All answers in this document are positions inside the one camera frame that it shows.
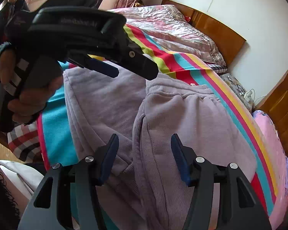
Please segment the person's left hand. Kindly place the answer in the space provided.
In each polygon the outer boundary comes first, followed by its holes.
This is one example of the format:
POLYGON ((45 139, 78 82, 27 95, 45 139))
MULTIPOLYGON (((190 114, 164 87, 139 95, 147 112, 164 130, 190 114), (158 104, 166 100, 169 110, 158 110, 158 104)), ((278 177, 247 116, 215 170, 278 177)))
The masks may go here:
MULTIPOLYGON (((0 81, 2 85, 9 83, 13 77, 16 64, 13 51, 6 50, 0 56, 0 81)), ((13 112, 14 122, 26 124, 34 114, 43 110, 47 101, 63 85, 63 76, 56 77, 47 86, 23 90, 18 99, 9 102, 8 109, 13 112)))

